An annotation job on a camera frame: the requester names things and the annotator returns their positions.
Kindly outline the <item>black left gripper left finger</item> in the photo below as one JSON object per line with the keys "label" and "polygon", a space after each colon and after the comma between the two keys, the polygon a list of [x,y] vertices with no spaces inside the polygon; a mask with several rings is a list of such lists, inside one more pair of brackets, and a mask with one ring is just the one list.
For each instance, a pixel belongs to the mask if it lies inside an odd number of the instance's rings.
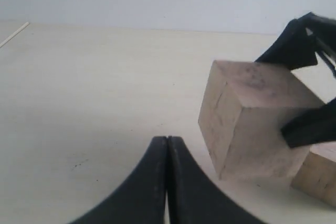
{"label": "black left gripper left finger", "polygon": [[73,223],[164,223],[167,138],[154,137],[124,182]]}

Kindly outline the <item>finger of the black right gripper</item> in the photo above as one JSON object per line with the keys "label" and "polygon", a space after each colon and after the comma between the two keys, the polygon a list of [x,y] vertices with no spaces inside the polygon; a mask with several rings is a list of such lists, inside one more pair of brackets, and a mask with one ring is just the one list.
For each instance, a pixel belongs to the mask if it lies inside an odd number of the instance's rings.
{"label": "finger of the black right gripper", "polygon": [[281,128],[290,148],[335,141],[335,101],[308,110]]}
{"label": "finger of the black right gripper", "polygon": [[310,12],[291,20],[256,62],[280,64],[288,70],[296,70],[316,66],[317,56],[335,71],[335,19]]}

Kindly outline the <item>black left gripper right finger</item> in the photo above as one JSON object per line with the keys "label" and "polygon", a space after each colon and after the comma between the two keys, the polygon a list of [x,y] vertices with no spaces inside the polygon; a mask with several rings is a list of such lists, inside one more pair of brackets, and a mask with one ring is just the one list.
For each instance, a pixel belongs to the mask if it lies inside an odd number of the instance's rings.
{"label": "black left gripper right finger", "polygon": [[181,137],[168,137],[167,145],[170,223],[263,223],[207,177]]}

